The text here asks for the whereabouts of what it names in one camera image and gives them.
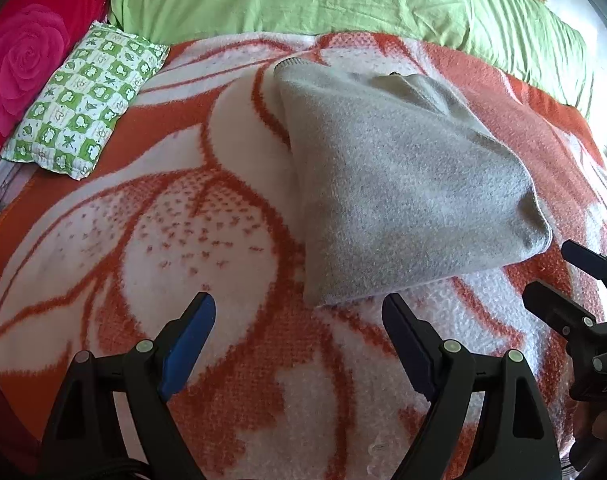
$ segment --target silver bolt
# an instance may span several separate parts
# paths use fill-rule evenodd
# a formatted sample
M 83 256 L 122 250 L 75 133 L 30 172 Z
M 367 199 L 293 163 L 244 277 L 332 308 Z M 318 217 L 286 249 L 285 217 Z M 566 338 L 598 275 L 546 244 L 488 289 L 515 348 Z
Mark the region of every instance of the silver bolt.
M 81 352 L 77 352 L 77 354 L 74 356 L 74 360 L 77 363 L 84 363 L 88 359 L 90 359 L 90 352 L 88 352 L 87 350 L 82 350 Z
M 523 361 L 523 354 L 519 350 L 510 350 L 507 353 L 507 357 L 508 359 L 510 359 L 510 361 L 513 361 L 515 363 L 520 363 L 521 361 Z
M 443 341 L 443 348 L 451 354 L 456 354 L 456 352 L 461 350 L 461 343 L 455 341 L 454 339 L 448 339 Z
M 145 352 L 149 352 L 150 350 L 152 350 L 153 347 L 154 343 L 152 341 L 150 341 L 149 339 L 144 339 L 142 341 L 139 341 L 135 348 L 138 352 L 145 354 Z

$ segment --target green and white checkered pillow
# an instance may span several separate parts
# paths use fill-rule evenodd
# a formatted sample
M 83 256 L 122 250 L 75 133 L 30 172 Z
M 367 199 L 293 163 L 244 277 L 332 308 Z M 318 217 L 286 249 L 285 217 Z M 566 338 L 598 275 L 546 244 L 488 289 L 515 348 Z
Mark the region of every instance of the green and white checkered pillow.
M 163 66 L 169 50 L 94 22 L 28 108 L 1 156 L 36 162 L 76 180 L 88 176 L 116 120 Z

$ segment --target pink rose print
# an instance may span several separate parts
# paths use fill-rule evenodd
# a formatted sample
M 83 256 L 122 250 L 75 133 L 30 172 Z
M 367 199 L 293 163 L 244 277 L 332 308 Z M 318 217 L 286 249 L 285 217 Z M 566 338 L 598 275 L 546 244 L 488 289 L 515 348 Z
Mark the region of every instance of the pink rose print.
M 0 132 L 7 137 L 68 51 L 61 16 L 31 4 L 0 25 Z

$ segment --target blanket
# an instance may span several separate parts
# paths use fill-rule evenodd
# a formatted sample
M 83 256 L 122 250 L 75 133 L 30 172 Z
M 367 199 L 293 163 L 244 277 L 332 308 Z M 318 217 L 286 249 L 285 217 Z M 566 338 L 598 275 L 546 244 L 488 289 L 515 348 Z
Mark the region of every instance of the blanket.
M 272 69 L 298 56 L 348 72 L 421 73 L 457 88 L 523 160 L 554 239 L 516 265 L 403 292 L 443 338 L 519 348 L 561 452 L 571 442 L 563 341 L 523 308 L 540 278 L 607 320 L 603 288 L 562 260 L 572 238 L 607 253 L 607 177 L 581 115 L 466 54 L 383 34 L 227 36 L 172 48 L 81 182 L 37 170 L 0 216 L 0 387 L 42 436 L 75 352 L 129 350 L 199 290 L 217 319 L 170 410 L 208 478 L 390 478 L 420 427 L 380 297 L 302 302 L 300 190 Z M 474 397 L 448 472 L 474 437 Z M 130 453 L 141 457 L 123 399 Z
M 299 57 L 274 78 L 301 187 L 305 303 L 494 269 L 550 245 L 532 177 L 459 92 Z

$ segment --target pillow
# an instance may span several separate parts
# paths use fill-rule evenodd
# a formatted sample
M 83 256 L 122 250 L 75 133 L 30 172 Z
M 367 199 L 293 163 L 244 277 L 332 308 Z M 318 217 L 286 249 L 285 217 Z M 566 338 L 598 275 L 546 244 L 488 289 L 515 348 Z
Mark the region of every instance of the pillow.
M 0 150 L 107 0 L 8 0 L 0 11 Z
M 1 156 L 80 180 L 96 166 L 116 120 L 163 66 L 169 46 L 94 22 L 28 109 Z
M 385 32 L 471 54 L 584 116 L 592 96 L 583 38 L 541 0 L 111 0 L 110 22 L 165 44 L 241 32 Z

